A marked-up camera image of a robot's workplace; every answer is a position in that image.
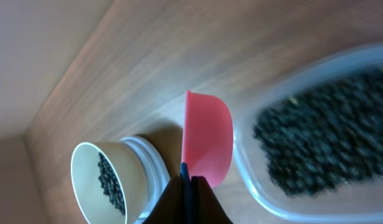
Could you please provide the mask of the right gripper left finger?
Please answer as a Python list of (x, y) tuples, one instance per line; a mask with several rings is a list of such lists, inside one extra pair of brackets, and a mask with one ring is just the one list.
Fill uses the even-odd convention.
[(143, 224), (184, 223), (184, 182), (181, 175), (173, 177)]

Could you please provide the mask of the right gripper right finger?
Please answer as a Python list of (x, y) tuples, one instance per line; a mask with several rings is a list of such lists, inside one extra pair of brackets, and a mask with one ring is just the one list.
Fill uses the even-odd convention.
[(191, 178), (195, 202), (195, 223), (232, 224), (205, 177)]

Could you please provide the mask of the pink scoop with blue handle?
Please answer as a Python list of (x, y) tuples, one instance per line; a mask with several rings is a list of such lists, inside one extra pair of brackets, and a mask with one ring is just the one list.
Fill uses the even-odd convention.
[(181, 176), (185, 185), (186, 222), (196, 222), (196, 193), (191, 178), (203, 177), (209, 187), (220, 185), (230, 167), (234, 143), (230, 111), (218, 97), (186, 92)]

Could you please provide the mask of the white digital kitchen scale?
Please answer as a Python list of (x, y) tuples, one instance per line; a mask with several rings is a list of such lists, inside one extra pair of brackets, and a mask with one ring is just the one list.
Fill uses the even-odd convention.
[(121, 139), (139, 158), (147, 177), (148, 199), (135, 223), (143, 223), (153, 211), (171, 177), (158, 150), (145, 138), (128, 136)]

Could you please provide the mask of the white plastic bowl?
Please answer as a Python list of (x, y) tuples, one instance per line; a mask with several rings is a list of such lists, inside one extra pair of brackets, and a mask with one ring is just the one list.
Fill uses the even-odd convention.
[[(100, 187), (99, 155), (106, 157), (119, 181), (125, 214), (109, 202)], [(75, 197), (88, 223), (134, 223), (149, 200), (147, 176), (139, 157), (118, 142), (83, 142), (73, 151), (71, 179)]]

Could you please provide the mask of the clear plastic container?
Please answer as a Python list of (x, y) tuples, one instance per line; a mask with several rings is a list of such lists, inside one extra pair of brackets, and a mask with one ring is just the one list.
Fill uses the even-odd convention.
[(343, 184), (335, 192), (317, 197), (287, 197), (267, 173), (267, 160), (253, 138), (257, 115), (287, 96), (305, 88), (345, 77), (368, 67), (383, 66), (383, 43), (345, 50), (301, 68), (257, 95), (244, 99), (233, 112), (234, 161), (252, 197), (270, 213), (300, 223), (383, 223), (383, 179)]

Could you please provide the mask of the black beans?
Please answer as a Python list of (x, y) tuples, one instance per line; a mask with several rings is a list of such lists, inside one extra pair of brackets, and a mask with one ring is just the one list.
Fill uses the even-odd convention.
[(383, 179), (383, 69), (361, 70), (265, 107), (252, 127), (287, 197)]

